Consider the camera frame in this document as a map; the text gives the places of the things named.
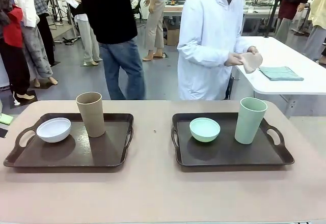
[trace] green object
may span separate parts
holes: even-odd
[[[276,80],[304,80],[295,74],[289,67],[260,67],[259,70],[272,81]]]
[[[12,116],[0,114],[0,123],[10,125],[10,123],[12,122],[13,119],[14,118]]]
[[[264,118],[267,104],[257,98],[243,98],[235,129],[235,139],[241,144],[251,144]]]
[[[197,118],[190,122],[192,136],[203,143],[213,141],[219,135],[220,125],[209,118]]]

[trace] beige cup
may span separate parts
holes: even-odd
[[[95,92],[80,94],[76,102],[89,137],[105,133],[102,95]]]

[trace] light green bowl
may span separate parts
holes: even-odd
[[[190,122],[192,136],[200,142],[213,141],[221,131],[220,125],[209,118],[197,118]]]

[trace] tray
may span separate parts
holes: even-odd
[[[64,117],[71,121],[70,135],[58,143],[46,143],[37,135],[27,145],[19,142],[28,131],[36,129],[45,121]],[[133,136],[131,114],[104,114],[104,135],[88,137],[80,114],[45,114],[34,126],[22,131],[15,147],[7,156],[8,167],[117,167],[124,163]]]
[[[221,126],[219,136],[210,143],[201,143],[190,132],[190,122],[195,118],[213,119]],[[176,114],[172,118],[172,141],[176,160],[181,166],[277,166],[293,164],[294,159],[285,147],[281,132],[265,119],[260,124],[255,139],[243,145],[234,139],[238,113]],[[274,130],[281,143],[275,145],[267,131]]]

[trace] tall cup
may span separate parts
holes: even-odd
[[[76,102],[89,137],[99,137],[105,133],[102,95],[95,92],[83,93]]]
[[[243,98],[235,129],[235,139],[241,144],[251,144],[264,118],[267,104],[257,98]]]

